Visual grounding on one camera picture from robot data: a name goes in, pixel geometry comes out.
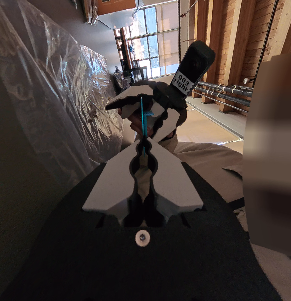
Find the orange cardboard box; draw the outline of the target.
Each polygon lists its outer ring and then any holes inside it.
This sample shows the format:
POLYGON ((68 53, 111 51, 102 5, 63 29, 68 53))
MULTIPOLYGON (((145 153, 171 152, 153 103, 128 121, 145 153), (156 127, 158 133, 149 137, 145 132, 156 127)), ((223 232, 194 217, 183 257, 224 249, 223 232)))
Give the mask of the orange cardboard box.
POLYGON ((98 19, 112 30, 133 25, 137 4, 135 0, 99 0, 98 19))

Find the grid pane window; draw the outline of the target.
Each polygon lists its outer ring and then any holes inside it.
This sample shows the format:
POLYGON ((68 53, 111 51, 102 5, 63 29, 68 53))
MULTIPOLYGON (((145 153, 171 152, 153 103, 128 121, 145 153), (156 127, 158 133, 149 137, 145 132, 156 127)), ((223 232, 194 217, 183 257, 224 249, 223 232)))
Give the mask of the grid pane window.
POLYGON ((179 66, 178 2, 139 9, 124 28, 132 60, 147 67, 148 78, 174 74, 179 66))

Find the person's right hand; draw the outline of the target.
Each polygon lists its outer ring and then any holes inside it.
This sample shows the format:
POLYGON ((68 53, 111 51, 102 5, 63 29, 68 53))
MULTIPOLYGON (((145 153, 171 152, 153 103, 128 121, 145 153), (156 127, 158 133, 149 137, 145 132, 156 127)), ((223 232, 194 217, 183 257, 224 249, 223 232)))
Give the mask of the person's right hand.
MULTIPOLYGON (((118 114, 121 116, 122 115, 122 109, 118 108, 118 114)), ((140 120, 141 118, 141 109, 135 110, 132 115, 128 117, 128 120, 131 122, 130 127, 132 130, 134 130, 139 136, 143 136, 143 128, 142 128, 142 121, 140 120)), ((147 134, 148 137, 151 137, 153 135, 153 128, 149 128, 147 126, 147 134)))

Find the black table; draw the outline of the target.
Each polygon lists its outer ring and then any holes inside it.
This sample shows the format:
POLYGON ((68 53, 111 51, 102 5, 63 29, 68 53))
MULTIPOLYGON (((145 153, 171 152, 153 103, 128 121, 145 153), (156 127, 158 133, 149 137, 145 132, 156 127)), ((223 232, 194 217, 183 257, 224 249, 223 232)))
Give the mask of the black table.
POLYGON ((131 78, 131 83, 134 84, 138 81, 148 80, 147 66, 136 67, 128 70, 131 78))

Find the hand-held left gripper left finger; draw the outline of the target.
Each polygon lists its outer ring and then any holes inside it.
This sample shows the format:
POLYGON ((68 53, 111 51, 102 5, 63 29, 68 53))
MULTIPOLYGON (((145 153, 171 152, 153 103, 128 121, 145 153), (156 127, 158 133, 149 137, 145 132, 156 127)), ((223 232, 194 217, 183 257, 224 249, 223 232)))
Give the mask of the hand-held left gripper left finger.
POLYGON ((106 162, 82 207, 84 211, 114 215, 119 222, 129 214, 129 199, 135 188, 130 163, 137 156, 138 144, 139 140, 106 162))

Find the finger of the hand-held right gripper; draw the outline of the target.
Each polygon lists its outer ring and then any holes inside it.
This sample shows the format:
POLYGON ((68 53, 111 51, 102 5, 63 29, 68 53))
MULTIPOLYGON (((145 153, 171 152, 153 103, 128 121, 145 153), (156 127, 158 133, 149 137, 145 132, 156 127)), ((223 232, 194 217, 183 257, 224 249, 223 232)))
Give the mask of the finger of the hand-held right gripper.
POLYGON ((168 108, 157 118, 153 126, 153 134, 150 136, 155 142, 159 142, 167 137, 176 128, 180 113, 175 109, 168 108))
POLYGON ((145 96, 150 100, 154 96, 153 89, 149 85, 131 86, 113 98, 106 106, 106 110, 123 108, 125 105, 134 105, 145 96))

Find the clear plastic bag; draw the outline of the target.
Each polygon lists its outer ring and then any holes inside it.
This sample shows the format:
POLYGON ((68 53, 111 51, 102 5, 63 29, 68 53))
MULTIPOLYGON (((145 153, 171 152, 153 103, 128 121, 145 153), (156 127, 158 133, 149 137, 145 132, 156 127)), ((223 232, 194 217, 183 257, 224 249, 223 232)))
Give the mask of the clear plastic bag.
POLYGON ((106 58, 28 1, 0 1, 0 76, 30 145, 64 188, 120 151, 124 122, 105 109, 115 96, 106 58))

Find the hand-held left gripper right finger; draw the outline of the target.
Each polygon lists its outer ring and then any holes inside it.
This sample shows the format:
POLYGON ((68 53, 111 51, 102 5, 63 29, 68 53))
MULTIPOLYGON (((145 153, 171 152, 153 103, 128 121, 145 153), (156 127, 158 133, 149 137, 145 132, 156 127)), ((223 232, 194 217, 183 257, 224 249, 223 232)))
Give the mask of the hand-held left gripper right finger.
POLYGON ((185 170, 183 162, 157 142, 147 137, 145 152, 148 155, 150 193, 154 197, 154 213, 168 222, 170 217, 203 209, 204 203, 185 170))

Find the black insulated pipe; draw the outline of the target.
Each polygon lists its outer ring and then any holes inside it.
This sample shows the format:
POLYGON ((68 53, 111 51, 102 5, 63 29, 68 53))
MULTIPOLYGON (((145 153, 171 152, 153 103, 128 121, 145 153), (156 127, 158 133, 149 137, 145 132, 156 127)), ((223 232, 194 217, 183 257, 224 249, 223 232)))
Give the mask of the black insulated pipe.
POLYGON ((239 103, 239 104, 242 104, 244 106, 250 107, 250 100, 238 98, 238 97, 235 97, 235 96, 224 94, 222 92, 218 92, 218 91, 210 90, 210 89, 205 89, 205 88, 201 88, 201 87, 195 87, 194 90, 197 91, 197 92, 203 92, 207 95, 216 96, 216 97, 224 99, 224 100, 233 101, 235 103, 239 103))
POLYGON ((252 97, 253 89, 249 87, 242 87, 237 85, 223 85, 223 84, 213 84, 204 81, 199 81, 198 86, 205 86, 216 91, 228 92, 230 94, 237 94, 246 97, 252 97))

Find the crumpled dark plastic bag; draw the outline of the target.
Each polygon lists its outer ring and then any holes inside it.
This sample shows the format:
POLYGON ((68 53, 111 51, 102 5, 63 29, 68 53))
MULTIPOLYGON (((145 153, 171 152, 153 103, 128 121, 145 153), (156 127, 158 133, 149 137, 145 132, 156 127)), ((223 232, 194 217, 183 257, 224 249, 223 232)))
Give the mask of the crumpled dark plastic bag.
POLYGON ((130 77, 129 77, 129 80, 125 79, 123 77, 122 71, 117 66, 115 66, 115 71, 113 74, 113 81, 114 81, 116 95, 119 95, 124 90, 130 88, 130 80, 131 80, 130 77))

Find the blue round metal plate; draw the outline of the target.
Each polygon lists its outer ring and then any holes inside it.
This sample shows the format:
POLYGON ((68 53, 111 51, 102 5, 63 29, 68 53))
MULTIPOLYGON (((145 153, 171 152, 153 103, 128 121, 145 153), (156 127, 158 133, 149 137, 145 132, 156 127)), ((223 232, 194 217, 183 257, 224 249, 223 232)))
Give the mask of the blue round metal plate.
POLYGON ((141 101, 141 119, 142 119, 142 136, 147 137, 147 115, 143 108, 143 97, 140 98, 141 101))

